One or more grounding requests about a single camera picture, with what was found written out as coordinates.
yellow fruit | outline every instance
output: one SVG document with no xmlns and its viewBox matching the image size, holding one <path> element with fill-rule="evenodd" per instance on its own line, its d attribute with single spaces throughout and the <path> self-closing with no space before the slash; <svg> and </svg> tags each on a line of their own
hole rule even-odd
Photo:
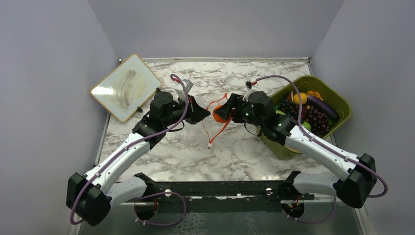
<svg viewBox="0 0 415 235">
<path fill-rule="evenodd" d="M 312 95 L 320 100 L 323 100 L 322 96 L 320 95 L 320 93 L 318 92 L 314 92 L 314 91 L 307 91 L 307 94 Z"/>
<path fill-rule="evenodd" d="M 301 102 L 302 102 L 302 104 L 307 103 L 307 95 L 305 93 L 300 93 L 300 95 L 301 95 Z M 298 97 L 298 94 L 295 94 L 294 95 L 293 101 L 296 104 L 300 104 L 300 99 Z"/>
</svg>

plastic bag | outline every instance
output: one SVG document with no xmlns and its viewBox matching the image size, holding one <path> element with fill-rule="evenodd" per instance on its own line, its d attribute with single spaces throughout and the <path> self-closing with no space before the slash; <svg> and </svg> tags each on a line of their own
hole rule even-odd
<svg viewBox="0 0 415 235">
<path fill-rule="evenodd" d="M 224 123 L 220 123 L 212 115 L 215 108 L 219 108 L 226 103 L 228 94 L 207 95 L 196 97 L 195 99 L 202 108 L 209 110 L 211 114 L 195 125 L 186 125 L 183 131 L 181 131 L 182 139 L 192 141 L 193 143 L 196 142 L 203 148 L 210 148 L 214 140 L 221 134 L 231 120 L 221 120 Z"/>
</svg>

gray wall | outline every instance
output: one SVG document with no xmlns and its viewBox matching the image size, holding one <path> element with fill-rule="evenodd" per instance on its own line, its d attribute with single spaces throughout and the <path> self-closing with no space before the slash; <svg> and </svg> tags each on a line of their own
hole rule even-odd
<svg viewBox="0 0 415 235">
<path fill-rule="evenodd" d="M 344 0 L 89 0 L 116 54 L 313 56 Z"/>
<path fill-rule="evenodd" d="M 338 144 L 374 156 L 389 183 L 385 197 L 366 203 L 378 235 L 415 229 L 414 12 L 413 0 L 346 0 L 311 61 L 352 106 Z"/>
<path fill-rule="evenodd" d="M 106 116 L 89 89 L 117 57 L 86 0 L 2 0 L 0 32 L 0 234 L 67 234 Z"/>
</svg>

orange bag handle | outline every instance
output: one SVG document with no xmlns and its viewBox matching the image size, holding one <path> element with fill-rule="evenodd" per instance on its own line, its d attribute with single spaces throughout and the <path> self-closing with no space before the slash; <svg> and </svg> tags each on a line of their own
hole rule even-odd
<svg viewBox="0 0 415 235">
<path fill-rule="evenodd" d="M 217 103 L 217 102 L 221 101 L 224 98 L 228 99 L 228 93 L 225 93 L 225 95 L 221 99 L 215 100 L 215 101 L 212 101 L 211 103 L 209 103 L 209 105 L 206 107 L 206 110 L 209 110 L 209 107 L 210 107 L 211 104 Z M 205 129 L 205 131 L 207 133 L 207 137 L 209 138 L 209 144 L 207 145 L 207 148 L 210 149 L 210 147 L 212 146 L 212 143 L 215 140 L 215 138 L 218 137 L 218 135 L 221 134 L 224 131 L 224 129 L 228 126 L 230 121 L 231 121 L 231 116 L 229 116 L 228 121 L 225 123 L 225 125 L 223 125 L 222 129 L 212 139 L 210 139 L 209 131 L 206 129 L 205 123 L 202 120 L 203 128 Z"/>
</svg>

metal screw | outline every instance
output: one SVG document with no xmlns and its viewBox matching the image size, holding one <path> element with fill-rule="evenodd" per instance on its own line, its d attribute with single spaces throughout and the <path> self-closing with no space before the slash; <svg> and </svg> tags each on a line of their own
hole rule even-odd
<svg viewBox="0 0 415 235">
<path fill-rule="evenodd" d="M 268 196 L 271 196 L 271 194 L 273 193 L 272 188 L 267 188 L 265 191 L 267 192 Z"/>
<path fill-rule="evenodd" d="M 165 195 L 166 195 L 166 197 L 169 197 L 169 196 L 171 196 L 171 193 L 166 193 Z"/>
</svg>

